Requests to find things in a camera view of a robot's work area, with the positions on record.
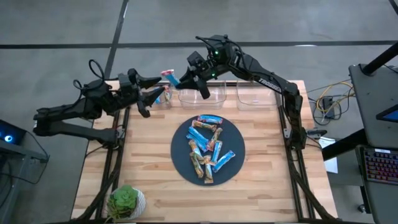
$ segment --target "wrapped snack bar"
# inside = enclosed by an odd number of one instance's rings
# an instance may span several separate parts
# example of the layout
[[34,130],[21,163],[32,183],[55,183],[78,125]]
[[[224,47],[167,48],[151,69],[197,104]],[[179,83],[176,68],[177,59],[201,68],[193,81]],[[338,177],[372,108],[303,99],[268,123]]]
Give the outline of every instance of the wrapped snack bar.
[[213,172],[218,172],[223,165],[225,165],[232,157],[235,156],[235,153],[231,150],[229,150],[219,161],[215,166],[213,166]]
[[213,180],[213,173],[211,172],[211,165],[214,165],[210,161],[210,156],[204,156],[205,159],[205,184],[212,184],[214,182]]
[[159,104],[159,103],[161,103],[161,101],[160,101],[160,96],[158,96],[158,97],[156,98],[156,100],[155,100],[155,104]]
[[193,167],[195,168],[195,172],[198,174],[199,178],[203,177],[203,169],[201,168],[198,159],[197,159],[197,155],[194,152],[191,152],[189,154],[189,156],[191,157],[191,161],[193,164]]
[[214,146],[214,151],[213,151],[213,156],[211,157],[211,162],[216,164],[218,156],[220,155],[221,147],[223,145],[222,141],[216,141],[216,144]]
[[192,134],[187,134],[187,139],[192,139],[195,141],[195,143],[197,144],[197,146],[203,151],[203,152],[207,152],[207,148],[206,148],[206,144],[197,140]]
[[214,145],[216,144],[216,141],[218,139],[218,136],[220,136],[220,133],[223,131],[222,128],[217,128],[217,130],[214,132],[213,137],[211,140],[207,143],[206,148],[207,150],[212,151],[214,149]]
[[174,86],[177,86],[180,83],[180,80],[174,76],[174,69],[163,71],[160,74],[162,74]]
[[168,85],[164,86],[164,98],[166,101],[170,101],[172,98],[172,91]]
[[188,143],[192,148],[192,152],[194,152],[196,154],[195,156],[196,156],[198,162],[203,165],[204,164],[203,156],[201,155],[200,150],[199,150],[197,144],[195,143],[195,140],[191,139]]
[[192,121],[192,127],[206,128],[206,129],[210,129],[213,132],[215,132],[217,129],[217,125],[215,125],[215,124],[206,124],[206,123],[202,123],[197,120]]
[[201,121],[201,122],[207,122],[207,123],[216,123],[216,124],[223,123],[222,118],[219,118],[216,116],[208,116],[208,115],[199,115],[197,120]]
[[188,131],[193,135],[193,137],[195,137],[197,140],[201,141],[202,143],[207,144],[209,142],[209,140],[203,137],[203,135],[201,135],[195,128],[189,127]]

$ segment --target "succulent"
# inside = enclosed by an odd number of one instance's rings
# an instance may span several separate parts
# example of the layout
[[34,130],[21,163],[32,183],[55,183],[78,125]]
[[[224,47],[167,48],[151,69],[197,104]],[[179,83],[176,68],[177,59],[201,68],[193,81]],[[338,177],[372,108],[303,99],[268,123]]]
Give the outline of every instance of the succulent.
[[129,217],[137,205],[138,191],[130,185],[123,185],[108,199],[108,214],[114,220]]

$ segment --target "computer monitor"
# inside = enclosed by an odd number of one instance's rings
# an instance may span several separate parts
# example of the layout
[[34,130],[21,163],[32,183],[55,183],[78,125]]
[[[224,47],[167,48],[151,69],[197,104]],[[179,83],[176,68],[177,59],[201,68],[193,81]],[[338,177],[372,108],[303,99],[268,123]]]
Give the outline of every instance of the computer monitor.
[[376,119],[398,123],[398,105],[379,113]]
[[20,145],[26,131],[0,119],[0,141]]

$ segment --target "wooden table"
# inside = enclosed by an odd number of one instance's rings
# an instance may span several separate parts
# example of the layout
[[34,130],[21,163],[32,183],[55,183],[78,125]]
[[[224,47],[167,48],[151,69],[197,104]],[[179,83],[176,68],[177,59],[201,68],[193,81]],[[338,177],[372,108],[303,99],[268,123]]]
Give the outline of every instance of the wooden table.
[[[294,82],[304,98],[303,126],[313,128],[304,82]],[[130,184],[145,194],[145,212],[135,222],[297,221],[276,106],[266,111],[240,111],[236,106],[236,87],[227,87],[226,92],[222,109],[213,111],[183,109],[177,91],[173,93],[171,109],[151,110],[150,118],[141,117],[136,107],[132,107],[119,186]],[[231,180],[202,187],[186,181],[175,170],[170,143],[175,130],[185,120],[209,113],[225,117],[238,127],[245,141],[246,157],[242,169]],[[103,116],[95,121],[94,128],[109,128],[112,120]],[[98,146],[97,142],[90,142],[88,151]],[[312,192],[327,211],[337,217],[321,151],[307,146],[303,156]],[[72,218],[81,215],[98,193],[105,157],[106,150],[100,149],[85,160]],[[302,192],[300,197],[305,206]]]

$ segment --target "keyboard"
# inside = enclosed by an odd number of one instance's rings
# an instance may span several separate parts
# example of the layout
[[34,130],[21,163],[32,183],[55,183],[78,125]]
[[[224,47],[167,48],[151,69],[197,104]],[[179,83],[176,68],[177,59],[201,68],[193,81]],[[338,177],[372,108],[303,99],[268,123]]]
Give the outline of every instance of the keyboard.
[[364,150],[366,179],[398,185],[398,153]]

